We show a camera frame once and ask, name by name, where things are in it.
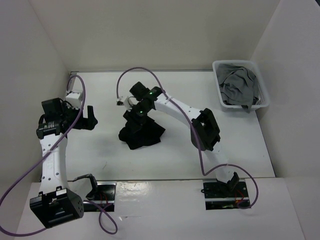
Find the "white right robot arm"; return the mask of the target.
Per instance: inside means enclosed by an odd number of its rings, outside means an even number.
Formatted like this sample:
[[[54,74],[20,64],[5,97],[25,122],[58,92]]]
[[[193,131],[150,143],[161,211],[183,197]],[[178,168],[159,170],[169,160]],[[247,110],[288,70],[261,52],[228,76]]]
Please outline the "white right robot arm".
[[[216,180],[220,183],[219,192],[229,197],[237,190],[240,179],[227,165],[228,158],[223,154],[220,144],[220,129],[210,109],[193,108],[176,100],[160,87],[149,89],[141,82],[136,83],[130,89],[130,93],[131,97],[118,99],[118,103],[126,108],[123,115],[126,123],[118,135],[122,142],[131,150],[160,143],[165,128],[149,117],[148,113],[151,110],[166,113],[190,129],[192,144],[199,153],[204,153],[219,167],[215,174]]]

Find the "black skirt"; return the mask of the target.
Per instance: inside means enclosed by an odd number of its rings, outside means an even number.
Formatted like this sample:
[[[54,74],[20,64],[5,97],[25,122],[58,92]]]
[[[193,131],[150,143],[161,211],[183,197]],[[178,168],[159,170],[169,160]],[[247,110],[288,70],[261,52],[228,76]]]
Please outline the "black skirt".
[[[160,143],[165,131],[166,129],[157,124],[154,119],[147,117],[146,123],[137,132],[133,132],[126,123],[120,130],[118,138],[125,142],[130,150],[136,150]]]

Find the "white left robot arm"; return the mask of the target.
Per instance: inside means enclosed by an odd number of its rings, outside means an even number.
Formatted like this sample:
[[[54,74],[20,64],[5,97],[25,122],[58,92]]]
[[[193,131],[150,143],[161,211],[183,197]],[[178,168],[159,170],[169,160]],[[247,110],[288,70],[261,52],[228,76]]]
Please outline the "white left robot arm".
[[[72,129],[93,130],[98,124],[93,106],[76,108],[67,100],[53,98],[41,103],[43,115],[38,122],[36,135],[42,148],[42,180],[37,197],[31,198],[29,207],[45,228],[49,229],[84,215],[81,197],[70,190],[66,149],[68,133]]]

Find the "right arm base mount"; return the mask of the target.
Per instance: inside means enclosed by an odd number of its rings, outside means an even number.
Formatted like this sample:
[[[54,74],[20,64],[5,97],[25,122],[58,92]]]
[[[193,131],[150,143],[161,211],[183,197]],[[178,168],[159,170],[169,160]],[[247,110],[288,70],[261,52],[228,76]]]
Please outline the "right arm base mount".
[[[240,180],[233,190],[228,190],[216,180],[203,181],[201,193],[204,195],[206,210],[231,210],[239,206],[247,208],[251,204],[244,180]]]

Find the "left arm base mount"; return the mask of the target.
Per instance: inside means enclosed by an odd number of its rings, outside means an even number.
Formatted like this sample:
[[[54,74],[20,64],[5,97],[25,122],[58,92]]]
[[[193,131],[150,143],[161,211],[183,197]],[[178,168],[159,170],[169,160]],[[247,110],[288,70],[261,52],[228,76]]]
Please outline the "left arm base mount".
[[[85,174],[68,181],[73,192],[83,200],[94,202],[106,212],[114,212],[116,199],[115,181],[99,181],[91,174]]]

